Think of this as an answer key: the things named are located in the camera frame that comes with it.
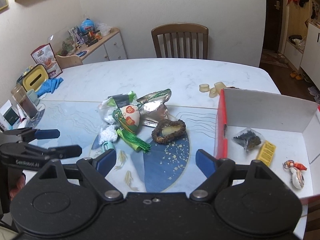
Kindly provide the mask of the person left hand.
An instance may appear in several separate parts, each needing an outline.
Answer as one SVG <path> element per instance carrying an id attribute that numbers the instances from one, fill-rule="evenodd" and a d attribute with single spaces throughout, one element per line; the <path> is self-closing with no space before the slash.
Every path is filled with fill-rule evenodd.
<path id="1" fill-rule="evenodd" d="M 17 180 L 16 185 L 11 188 L 9 191 L 10 200 L 13 200 L 14 197 L 20 192 L 22 188 L 25 186 L 25 174 L 22 173 L 20 178 Z"/>

